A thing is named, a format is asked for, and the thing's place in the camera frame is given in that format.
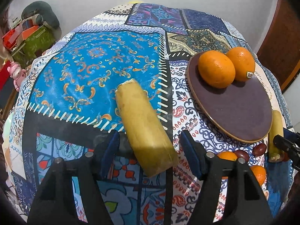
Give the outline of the dark green neck pillow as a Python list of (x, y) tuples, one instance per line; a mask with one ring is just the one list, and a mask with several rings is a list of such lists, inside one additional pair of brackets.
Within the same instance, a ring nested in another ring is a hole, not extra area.
[(23, 21), (31, 20), (33, 25), (44, 25), (49, 29), (59, 28), (59, 20), (51, 6), (45, 1), (34, 1), (24, 8), (21, 14)]

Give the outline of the yellow round headboard object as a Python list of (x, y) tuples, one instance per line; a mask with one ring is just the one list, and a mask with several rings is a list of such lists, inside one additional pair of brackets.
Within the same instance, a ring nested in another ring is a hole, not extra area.
[(128, 3), (129, 4), (138, 4), (138, 3), (143, 3), (143, 1), (142, 0), (130, 0)]

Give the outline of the brown wooden door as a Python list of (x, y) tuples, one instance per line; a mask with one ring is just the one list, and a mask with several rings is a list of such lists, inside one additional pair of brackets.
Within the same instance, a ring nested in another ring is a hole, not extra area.
[(287, 0), (278, 0), (267, 35), (257, 52), (261, 64), (285, 92), (299, 74), (299, 17)]

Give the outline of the dark brown round plate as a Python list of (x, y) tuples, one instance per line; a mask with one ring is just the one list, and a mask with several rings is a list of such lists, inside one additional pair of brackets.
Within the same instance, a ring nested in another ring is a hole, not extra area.
[(224, 89), (214, 88), (199, 74), (200, 55), (202, 53), (190, 58), (186, 75), (193, 98), (202, 112), (233, 139), (244, 143), (264, 139), (272, 125), (272, 105), (258, 78), (235, 81)]

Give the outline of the small mandarin orange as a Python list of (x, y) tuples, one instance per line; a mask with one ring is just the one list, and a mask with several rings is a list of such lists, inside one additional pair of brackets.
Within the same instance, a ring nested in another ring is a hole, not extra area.
[(237, 160), (237, 155), (231, 151), (223, 151), (217, 154), (217, 156), (223, 160), (228, 160), (228, 161), (236, 161)]
[(260, 186), (262, 186), (267, 178), (266, 169), (262, 166), (255, 165), (250, 167)]

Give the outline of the large orange with sticker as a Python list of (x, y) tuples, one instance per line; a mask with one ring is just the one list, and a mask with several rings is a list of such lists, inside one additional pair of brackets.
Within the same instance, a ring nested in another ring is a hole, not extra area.
[(255, 72), (255, 60), (252, 54), (244, 47), (231, 48), (225, 54), (235, 67), (235, 80), (246, 82)]

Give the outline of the blue patchwork bedspread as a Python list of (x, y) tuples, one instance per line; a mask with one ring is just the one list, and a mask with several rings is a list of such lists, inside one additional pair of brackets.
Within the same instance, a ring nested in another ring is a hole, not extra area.
[[(211, 122), (195, 101), (186, 69), (197, 53), (226, 54), (244, 47), (267, 92), (272, 124), (255, 143), (240, 142)], [(115, 91), (135, 79), (146, 93), (176, 151), (178, 163), (148, 177), (130, 146)], [(2, 224), (27, 224), (31, 205), (56, 158), (79, 159), (111, 131), (120, 144), (108, 175), (98, 182), (112, 224), (287, 224), (284, 210), (293, 164), (274, 160), (272, 138), (293, 132), (275, 76), (227, 21), (157, 4), (112, 8), (78, 26), (35, 59), (23, 80), (4, 140), (10, 192)], [(264, 155), (252, 149), (264, 143)], [(244, 150), (236, 161), (217, 156)], [(250, 167), (265, 168), (259, 185)]]

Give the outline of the pink plush toy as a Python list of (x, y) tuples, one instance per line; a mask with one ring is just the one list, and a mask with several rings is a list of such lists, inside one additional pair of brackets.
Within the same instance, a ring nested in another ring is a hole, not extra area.
[(9, 67), (7, 67), (7, 71), (10, 77), (13, 79), (13, 84), (17, 92), (20, 91), (20, 86), (23, 80), (26, 78), (26, 70), (23, 69), (19, 63), (12, 62)]

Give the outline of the large orange without sticker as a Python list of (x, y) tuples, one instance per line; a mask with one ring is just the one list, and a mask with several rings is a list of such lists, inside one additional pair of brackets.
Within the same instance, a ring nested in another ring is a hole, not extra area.
[(218, 89), (227, 88), (236, 77), (232, 61), (225, 54), (215, 50), (200, 55), (198, 71), (208, 85)]

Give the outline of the green box pile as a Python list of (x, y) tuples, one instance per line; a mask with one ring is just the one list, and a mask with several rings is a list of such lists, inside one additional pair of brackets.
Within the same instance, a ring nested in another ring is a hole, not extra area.
[(1, 60), (15, 61), (25, 68), (56, 40), (51, 29), (44, 25), (35, 25), (25, 31), (21, 29), (19, 25), (1, 36)]

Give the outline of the dark red grape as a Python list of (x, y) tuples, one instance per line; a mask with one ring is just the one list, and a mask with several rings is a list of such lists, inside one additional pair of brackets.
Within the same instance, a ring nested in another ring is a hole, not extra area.
[(246, 162), (250, 160), (250, 156), (244, 150), (236, 150), (234, 151), (234, 154), (237, 156), (237, 158), (243, 158)]
[(252, 155), (255, 157), (259, 157), (265, 154), (267, 149), (266, 144), (264, 143), (260, 143), (258, 145), (256, 145), (253, 149), (252, 149)]

